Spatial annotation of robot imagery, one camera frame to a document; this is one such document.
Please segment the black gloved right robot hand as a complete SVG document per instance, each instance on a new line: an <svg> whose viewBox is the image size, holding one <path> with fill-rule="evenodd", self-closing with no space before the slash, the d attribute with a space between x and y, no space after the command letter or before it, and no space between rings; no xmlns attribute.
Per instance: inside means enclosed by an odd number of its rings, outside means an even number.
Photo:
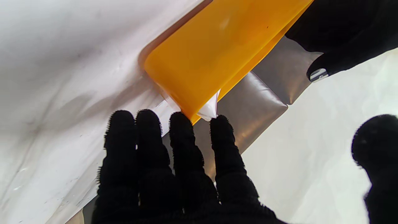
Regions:
<svg viewBox="0 0 398 224"><path fill-rule="evenodd" d="M227 117L210 121L215 182L205 173L190 119L182 112L170 117L173 169L161 134L152 110L141 110L136 118L126 110L111 115L93 224L283 223L260 203ZM397 117L383 114L363 123L352 140L352 158L372 184L364 198L370 224L397 223L397 134Z"/></svg>

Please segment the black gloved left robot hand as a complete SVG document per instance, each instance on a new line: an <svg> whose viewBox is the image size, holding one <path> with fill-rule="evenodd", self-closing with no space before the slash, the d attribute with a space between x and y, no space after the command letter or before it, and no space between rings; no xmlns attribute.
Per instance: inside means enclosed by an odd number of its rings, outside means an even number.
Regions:
<svg viewBox="0 0 398 224"><path fill-rule="evenodd" d="M314 0L285 36L320 52L307 70L317 82L398 46L396 0Z"/></svg>

